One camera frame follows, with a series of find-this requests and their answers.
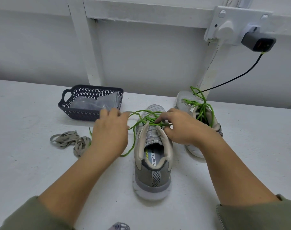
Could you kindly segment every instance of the black cable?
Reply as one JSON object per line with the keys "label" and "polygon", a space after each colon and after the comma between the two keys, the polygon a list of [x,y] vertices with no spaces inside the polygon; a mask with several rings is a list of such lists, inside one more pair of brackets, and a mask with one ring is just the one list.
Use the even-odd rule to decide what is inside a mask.
{"label": "black cable", "polygon": [[235,77],[235,78],[233,78],[232,80],[230,80],[230,81],[227,81],[227,82],[224,82],[224,83],[222,83],[222,84],[220,84],[220,85],[217,85],[217,86],[215,86],[215,87],[212,87],[212,88],[208,88],[208,89],[206,89],[206,90],[203,90],[202,92],[205,92],[205,91],[208,91],[208,90],[210,90],[210,89],[213,89],[213,88],[217,88],[217,87],[219,87],[219,86],[222,86],[222,85],[225,85],[225,84],[227,84],[227,83],[229,83],[229,82],[231,82],[231,81],[234,81],[234,80],[236,80],[237,78],[240,78],[240,77],[242,77],[243,75],[246,75],[247,73],[249,73],[256,65],[257,65],[257,63],[259,62],[259,60],[260,60],[260,58],[262,57],[262,55],[263,55],[263,53],[262,54],[260,54],[260,56],[258,57],[258,59],[256,60],[256,62],[254,63],[254,65],[247,71],[247,72],[245,72],[245,73],[243,73],[243,74],[241,74],[240,76],[238,76],[238,77]]}

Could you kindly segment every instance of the black plastic basket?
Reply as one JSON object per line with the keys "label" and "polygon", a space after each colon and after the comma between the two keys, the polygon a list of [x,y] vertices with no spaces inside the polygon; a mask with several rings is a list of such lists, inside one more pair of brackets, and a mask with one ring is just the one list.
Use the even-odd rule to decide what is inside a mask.
{"label": "black plastic basket", "polygon": [[[70,108],[71,103],[78,96],[90,97],[97,99],[99,96],[105,96],[114,92],[119,92],[121,95],[120,104],[117,107],[120,109],[122,98],[123,98],[123,89],[113,88],[113,87],[104,87],[104,86],[94,86],[94,85],[75,85],[71,89],[66,89],[62,93],[62,98],[58,103],[60,109],[62,109],[71,119],[76,120],[86,120],[86,121],[95,121],[99,118],[100,112],[97,110],[84,110]],[[71,97],[64,101],[64,96],[67,92],[71,92]]]}

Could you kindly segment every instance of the white socket plate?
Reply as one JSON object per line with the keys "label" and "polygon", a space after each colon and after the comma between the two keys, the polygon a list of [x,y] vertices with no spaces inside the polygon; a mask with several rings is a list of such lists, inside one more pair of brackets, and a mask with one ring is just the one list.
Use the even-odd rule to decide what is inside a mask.
{"label": "white socket plate", "polygon": [[[226,13],[223,18],[220,18],[219,13],[222,10],[225,10]],[[268,15],[268,18],[262,18],[263,15]],[[239,45],[242,40],[242,35],[246,33],[243,32],[243,30],[247,28],[248,24],[259,26],[260,29],[258,30],[260,30],[260,32],[266,32],[271,16],[272,12],[270,11],[216,6],[213,11],[211,24],[205,32],[204,40],[207,42],[216,42],[216,29],[226,21],[230,20],[234,26],[234,36],[231,39],[226,40],[225,43]]]}

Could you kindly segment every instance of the basket handle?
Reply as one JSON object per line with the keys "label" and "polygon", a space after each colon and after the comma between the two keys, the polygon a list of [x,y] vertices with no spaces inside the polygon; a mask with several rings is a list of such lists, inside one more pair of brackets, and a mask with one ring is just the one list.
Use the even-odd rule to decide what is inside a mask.
{"label": "basket handle", "polygon": [[64,96],[66,95],[67,92],[71,92],[71,93],[72,93],[72,89],[65,89],[65,90],[62,92],[61,100],[64,101]]}

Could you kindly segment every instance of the person's left hand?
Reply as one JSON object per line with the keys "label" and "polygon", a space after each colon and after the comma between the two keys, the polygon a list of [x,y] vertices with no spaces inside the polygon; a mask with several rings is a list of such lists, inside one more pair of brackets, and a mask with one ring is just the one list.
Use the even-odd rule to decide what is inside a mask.
{"label": "person's left hand", "polygon": [[127,120],[130,112],[120,113],[117,108],[110,112],[100,111],[100,118],[95,121],[90,148],[110,159],[118,158],[127,146]]}

